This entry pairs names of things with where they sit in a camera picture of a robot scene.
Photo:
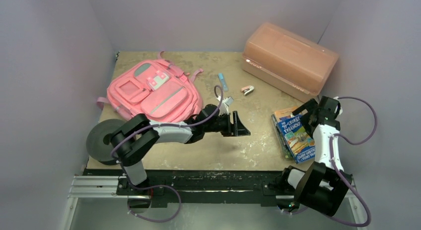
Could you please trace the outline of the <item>blue treehouse book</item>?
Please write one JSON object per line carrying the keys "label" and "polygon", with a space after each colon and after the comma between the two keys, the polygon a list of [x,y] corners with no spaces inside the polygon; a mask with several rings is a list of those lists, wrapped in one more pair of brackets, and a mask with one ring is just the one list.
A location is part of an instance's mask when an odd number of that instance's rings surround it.
{"label": "blue treehouse book", "polygon": [[306,132],[300,118],[302,114],[280,118],[278,128],[286,143],[286,147],[297,164],[315,157],[315,142]]}

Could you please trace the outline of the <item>pink backpack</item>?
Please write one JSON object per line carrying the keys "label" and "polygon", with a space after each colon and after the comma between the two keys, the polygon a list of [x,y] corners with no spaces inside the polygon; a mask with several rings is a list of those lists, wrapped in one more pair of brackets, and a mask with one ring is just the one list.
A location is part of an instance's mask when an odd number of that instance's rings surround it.
{"label": "pink backpack", "polygon": [[111,105],[125,120],[138,114],[158,122],[181,122],[198,114],[203,99],[194,85],[196,76],[185,73],[161,54],[155,60],[144,60],[115,78],[107,88],[106,97],[97,105]]}

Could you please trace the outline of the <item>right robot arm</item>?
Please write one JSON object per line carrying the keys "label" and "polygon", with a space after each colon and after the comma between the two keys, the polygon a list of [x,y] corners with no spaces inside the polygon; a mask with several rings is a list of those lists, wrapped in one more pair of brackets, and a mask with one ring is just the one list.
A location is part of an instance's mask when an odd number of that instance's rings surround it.
{"label": "right robot arm", "polygon": [[332,217],[345,198],[352,175],[344,172],[339,159],[341,127],[337,117],[341,109],[338,99],[322,96],[320,101],[310,99],[293,111],[306,111],[300,122],[315,142],[315,159],[307,171],[292,166],[283,170],[279,188],[286,194],[293,192],[289,209],[302,204]]}

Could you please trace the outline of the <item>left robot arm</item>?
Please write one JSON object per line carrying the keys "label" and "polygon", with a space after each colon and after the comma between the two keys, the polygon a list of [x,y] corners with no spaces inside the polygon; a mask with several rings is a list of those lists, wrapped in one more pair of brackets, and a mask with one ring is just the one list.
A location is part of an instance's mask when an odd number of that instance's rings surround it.
{"label": "left robot arm", "polygon": [[129,179],[129,189],[137,195],[147,191],[148,181],[142,159],[160,143],[192,144],[205,133],[221,133],[224,137],[249,136],[238,112],[221,113],[219,106],[208,104],[198,114],[177,123],[164,123],[138,114],[110,136],[111,157],[122,167]]}

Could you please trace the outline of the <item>orange book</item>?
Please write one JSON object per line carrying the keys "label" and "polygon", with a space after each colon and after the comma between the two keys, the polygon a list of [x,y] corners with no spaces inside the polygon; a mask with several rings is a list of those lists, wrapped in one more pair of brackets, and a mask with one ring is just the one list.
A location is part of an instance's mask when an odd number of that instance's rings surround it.
{"label": "orange book", "polygon": [[298,108],[297,106],[293,106],[293,107],[290,107],[290,108],[277,110],[277,111],[274,112],[274,116],[275,116],[275,118],[278,122],[281,122],[283,120],[294,117],[293,111],[296,110],[297,108]]}

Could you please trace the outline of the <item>pink mini stapler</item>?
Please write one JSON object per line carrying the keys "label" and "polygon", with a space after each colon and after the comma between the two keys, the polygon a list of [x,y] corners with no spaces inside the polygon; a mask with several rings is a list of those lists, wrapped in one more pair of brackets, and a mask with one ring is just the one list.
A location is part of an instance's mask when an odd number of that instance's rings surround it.
{"label": "pink mini stapler", "polygon": [[244,96],[250,95],[251,93],[254,92],[254,90],[255,90],[255,87],[252,85],[241,88],[241,92],[243,93]]}

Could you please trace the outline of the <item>orange plastic storage box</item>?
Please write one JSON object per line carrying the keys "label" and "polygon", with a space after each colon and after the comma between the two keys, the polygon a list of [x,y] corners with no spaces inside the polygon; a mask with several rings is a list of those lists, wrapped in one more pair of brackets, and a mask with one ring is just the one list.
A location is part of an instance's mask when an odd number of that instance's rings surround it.
{"label": "orange plastic storage box", "polygon": [[320,94],[339,55],[266,22],[247,40],[242,58],[242,70],[307,102]]}

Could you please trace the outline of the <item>green book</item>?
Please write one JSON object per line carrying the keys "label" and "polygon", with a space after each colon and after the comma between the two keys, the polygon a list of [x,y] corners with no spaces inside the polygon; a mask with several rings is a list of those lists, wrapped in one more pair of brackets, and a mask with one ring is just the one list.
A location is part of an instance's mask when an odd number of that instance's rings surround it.
{"label": "green book", "polygon": [[274,114],[271,115],[271,120],[273,122],[274,131],[275,131],[276,137],[279,141],[283,157],[287,160],[292,160],[293,156],[292,156],[291,152],[288,150],[287,145],[284,142],[283,135],[282,135],[282,133],[279,129],[279,126],[278,126],[278,121],[277,121]]}

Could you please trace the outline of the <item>blue highlighter pen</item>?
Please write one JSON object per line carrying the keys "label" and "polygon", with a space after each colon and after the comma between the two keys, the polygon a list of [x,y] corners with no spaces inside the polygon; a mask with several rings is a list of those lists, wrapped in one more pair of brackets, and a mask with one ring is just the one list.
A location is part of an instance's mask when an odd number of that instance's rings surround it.
{"label": "blue highlighter pen", "polygon": [[224,77],[224,75],[222,73],[219,73],[218,74],[218,79],[219,79],[219,81],[221,83],[221,86],[223,88],[223,91],[228,91],[229,89],[228,89],[228,86],[227,86],[227,83],[226,83],[226,79],[225,79],[225,77]]}

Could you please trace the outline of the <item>grey tape roll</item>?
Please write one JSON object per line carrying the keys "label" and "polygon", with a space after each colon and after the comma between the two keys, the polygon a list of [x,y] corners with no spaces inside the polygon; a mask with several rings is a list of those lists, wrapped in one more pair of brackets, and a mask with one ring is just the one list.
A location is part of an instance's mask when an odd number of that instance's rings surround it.
{"label": "grey tape roll", "polygon": [[86,139],[86,150],[90,157],[104,165],[116,165],[116,160],[111,157],[114,148],[110,141],[111,134],[123,124],[123,120],[108,119],[94,126]]}

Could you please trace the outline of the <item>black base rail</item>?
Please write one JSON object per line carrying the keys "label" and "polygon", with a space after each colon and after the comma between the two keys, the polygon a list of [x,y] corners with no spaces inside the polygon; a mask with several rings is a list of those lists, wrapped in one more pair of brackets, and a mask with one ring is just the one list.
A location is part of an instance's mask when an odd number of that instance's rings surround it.
{"label": "black base rail", "polygon": [[127,199],[133,208],[166,208],[179,202],[299,207],[282,171],[147,170],[147,175],[133,188],[120,170],[88,169],[74,178],[69,196]]}

